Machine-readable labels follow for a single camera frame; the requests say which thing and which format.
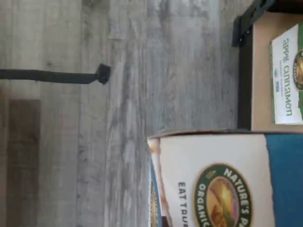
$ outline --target black metal frame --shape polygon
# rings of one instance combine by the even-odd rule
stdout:
[[[64,84],[90,84],[98,80],[106,84],[110,77],[110,67],[100,64],[96,73],[62,73],[41,70],[0,69],[0,79],[22,79]]]
[[[251,130],[253,24],[264,12],[303,14],[303,0],[255,0],[234,21],[232,45],[240,48],[238,129]]]

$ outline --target black metal rod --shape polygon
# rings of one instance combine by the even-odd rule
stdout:
[[[90,84],[98,80],[106,84],[110,77],[110,67],[100,64],[96,73],[63,73],[42,70],[0,69],[0,79],[21,79],[63,84]]]

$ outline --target nature's path cereal box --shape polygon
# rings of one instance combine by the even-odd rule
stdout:
[[[148,139],[149,227],[302,226],[303,134]]]
[[[303,24],[271,42],[275,124],[303,124]]]

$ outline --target nature's path logo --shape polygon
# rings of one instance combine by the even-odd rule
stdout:
[[[204,169],[194,188],[194,210],[201,227],[249,227],[252,204],[241,174],[225,164]]]
[[[303,50],[294,59],[294,83],[299,91],[303,91]]]

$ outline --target gray wood laminate floor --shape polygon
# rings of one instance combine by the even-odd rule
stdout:
[[[0,226],[145,226],[145,138],[236,126],[232,23],[251,2],[1,0],[0,68],[112,75],[0,81]]]

